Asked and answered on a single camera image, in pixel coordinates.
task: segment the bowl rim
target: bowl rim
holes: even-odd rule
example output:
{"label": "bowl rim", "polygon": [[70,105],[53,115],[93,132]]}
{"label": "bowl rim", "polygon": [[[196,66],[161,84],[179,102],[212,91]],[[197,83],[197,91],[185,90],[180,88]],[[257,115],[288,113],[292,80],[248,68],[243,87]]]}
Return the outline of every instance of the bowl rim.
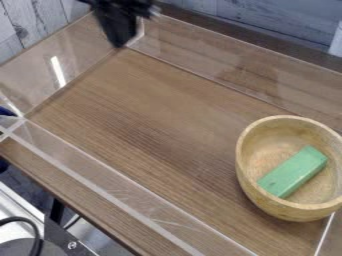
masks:
{"label": "bowl rim", "polygon": [[255,122],[252,122],[245,127],[245,129],[243,130],[243,132],[239,136],[239,139],[237,139],[235,153],[236,153],[236,164],[239,166],[240,174],[243,175],[244,180],[247,180],[247,182],[253,187],[253,189],[256,189],[259,191],[259,193],[265,198],[268,198],[271,201],[275,201],[280,205],[284,205],[287,207],[291,207],[291,208],[295,208],[295,209],[299,209],[299,210],[322,210],[322,209],[334,208],[334,207],[336,207],[342,204],[342,195],[338,196],[336,198],[334,198],[332,200],[330,200],[324,203],[319,203],[319,204],[293,203],[293,202],[289,202],[289,201],[273,196],[271,193],[268,193],[264,189],[260,188],[260,186],[257,186],[257,183],[245,175],[245,172],[241,168],[241,166],[243,166],[241,165],[241,144],[243,144],[244,138],[245,138],[247,134],[251,132],[251,130],[256,126],[259,126],[261,123],[272,121],[272,120],[279,120],[279,119],[300,120],[300,121],[311,123],[312,125],[319,126],[320,128],[323,128],[323,130],[326,130],[335,137],[335,139],[339,141],[339,143],[342,145],[340,135],[328,126],[326,126],[324,124],[319,123],[318,121],[315,121],[310,118],[300,117],[300,116],[293,116],[293,115],[275,115],[275,116],[264,117],[264,118],[256,120]]}

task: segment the wooden bowl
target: wooden bowl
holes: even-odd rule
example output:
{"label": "wooden bowl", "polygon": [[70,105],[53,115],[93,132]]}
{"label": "wooden bowl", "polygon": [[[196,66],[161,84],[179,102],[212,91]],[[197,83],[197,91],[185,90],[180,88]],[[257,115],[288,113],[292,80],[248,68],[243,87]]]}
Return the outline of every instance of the wooden bowl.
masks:
{"label": "wooden bowl", "polygon": [[[326,168],[280,199],[256,180],[303,146],[314,146],[328,158]],[[342,139],[326,125],[297,116],[271,116],[253,122],[236,145],[236,173],[244,193],[269,215],[288,221],[312,221],[342,205]]]}

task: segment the black cable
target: black cable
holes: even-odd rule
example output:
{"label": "black cable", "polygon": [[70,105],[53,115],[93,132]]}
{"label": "black cable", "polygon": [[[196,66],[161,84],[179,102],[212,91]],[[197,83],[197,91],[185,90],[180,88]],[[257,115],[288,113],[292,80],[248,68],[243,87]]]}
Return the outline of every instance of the black cable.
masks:
{"label": "black cable", "polygon": [[41,250],[41,240],[40,240],[38,230],[34,222],[22,217],[9,217],[6,219],[0,220],[0,226],[4,226],[10,222],[25,222],[32,226],[32,229],[34,232],[34,241],[33,241],[32,249],[28,256],[38,256],[40,250]]}
{"label": "black cable", "polygon": [[78,215],[77,218],[76,218],[68,225],[64,226],[64,229],[68,230],[68,229],[76,224],[76,222],[77,222],[80,219],[81,219],[81,218],[80,218],[80,215]]}

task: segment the wooden table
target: wooden table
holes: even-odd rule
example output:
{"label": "wooden table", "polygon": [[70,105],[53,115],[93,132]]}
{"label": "wooden table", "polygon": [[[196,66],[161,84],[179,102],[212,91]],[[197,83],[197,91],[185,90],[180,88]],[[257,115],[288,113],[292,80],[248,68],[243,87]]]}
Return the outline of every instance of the wooden table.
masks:
{"label": "wooden table", "polygon": [[[277,114],[340,131],[340,73],[167,18],[147,26],[133,49],[180,68],[131,49],[112,51],[86,17],[0,67],[1,91],[34,124],[248,250],[312,255],[326,221],[288,223],[253,206],[236,181],[235,143],[252,121]],[[70,81],[56,94],[46,56],[58,57]],[[13,139],[0,153],[135,252],[189,254]],[[78,174],[97,186],[112,178],[88,169]]]}

